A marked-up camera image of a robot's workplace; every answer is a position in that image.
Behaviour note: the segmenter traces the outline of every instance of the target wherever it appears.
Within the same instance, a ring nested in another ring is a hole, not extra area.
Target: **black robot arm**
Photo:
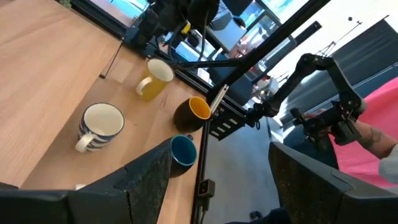
[[[353,90],[353,87],[349,84],[333,58],[313,54],[304,54],[301,56],[294,73],[273,97],[261,104],[254,104],[253,109],[248,111],[246,115],[248,124],[254,126],[263,116],[275,116],[279,112],[281,103],[303,78],[311,75],[316,70],[328,71],[330,78],[338,90],[340,101],[332,101],[332,108],[307,120],[303,118],[297,108],[294,108],[290,111],[295,118],[294,124],[302,124],[304,133],[314,143],[318,143],[322,138],[327,138],[325,130],[328,130],[329,127],[330,133],[334,135],[335,142],[339,145],[358,140],[361,135],[354,127],[353,122],[366,109],[364,100]]]

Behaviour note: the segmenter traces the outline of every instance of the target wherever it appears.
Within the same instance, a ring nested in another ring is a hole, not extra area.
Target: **white mug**
[[[75,149],[79,152],[99,151],[124,127],[122,112],[107,103],[96,103],[83,113],[79,125],[79,141]]]

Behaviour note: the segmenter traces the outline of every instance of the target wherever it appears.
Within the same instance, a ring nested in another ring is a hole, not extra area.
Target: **person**
[[[358,167],[355,167],[357,174],[350,173],[349,170],[344,170],[343,172],[382,188],[386,185],[381,185],[380,179],[382,179],[382,181],[389,182],[390,184],[398,184],[398,140],[396,139],[398,136],[398,126],[396,122],[398,120],[396,117],[398,112],[398,101],[396,101],[397,95],[398,78],[395,78],[365,98],[365,102],[368,104],[368,109],[359,117],[359,120],[354,123],[355,128],[361,135],[361,139],[358,140],[358,143],[351,143],[347,146],[337,146],[336,144],[333,144],[334,153],[338,155],[338,159],[340,158],[340,171],[341,168],[346,168],[345,166],[350,163],[350,160],[355,161],[358,157],[361,157],[361,154],[368,151],[372,155],[372,158],[364,155],[365,158],[363,160],[359,159],[356,162],[361,164],[365,163],[364,165],[367,167],[368,165],[366,163],[373,163],[376,161],[380,178],[372,177],[374,175],[369,175],[369,173],[358,175]],[[312,118],[314,116],[316,116],[316,114],[306,114],[304,117]],[[365,121],[372,124],[381,123],[382,125],[378,126],[381,126],[383,129],[387,129],[389,134]],[[287,210],[282,207],[271,210],[271,212],[265,217],[261,217],[259,215],[255,220],[249,223],[291,224],[291,221]]]

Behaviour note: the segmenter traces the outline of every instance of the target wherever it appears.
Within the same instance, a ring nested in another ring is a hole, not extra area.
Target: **black metal frame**
[[[224,85],[232,85],[237,79],[244,75],[252,66],[254,66],[260,59],[271,52],[277,47],[284,39],[298,29],[305,21],[311,18],[316,12],[318,12],[324,5],[330,0],[309,0],[304,6],[302,6],[288,21],[282,24],[269,38],[267,38],[258,48],[252,50],[250,54],[247,54],[239,59],[225,60],[225,61],[210,61],[210,62],[187,62],[180,63],[181,67],[192,67],[195,64],[196,68],[199,67],[236,67],[224,80],[216,84],[213,88],[209,84],[205,83],[196,75],[189,71],[176,71],[176,76],[185,82],[187,85],[199,91],[201,94],[207,97],[207,102],[211,103],[217,93],[221,90]],[[100,27],[110,32],[117,38],[123,39],[126,33],[127,27],[117,21],[115,18],[110,16],[107,12],[100,9],[94,3],[89,0],[71,0],[72,7],[83,14],[84,16],[91,19]],[[155,51],[156,56],[167,59],[167,55],[163,52]],[[220,104],[220,108],[226,108],[234,113],[237,117],[245,120],[246,111],[236,104],[229,97],[225,97]],[[202,131],[202,139],[200,145],[199,161],[198,161],[198,172],[195,184],[195,194],[192,208],[191,223],[194,224],[199,218],[200,211],[200,199],[197,196],[198,184],[205,177],[205,166],[206,166],[206,154],[207,154],[207,142],[210,130],[211,121],[207,122]]]

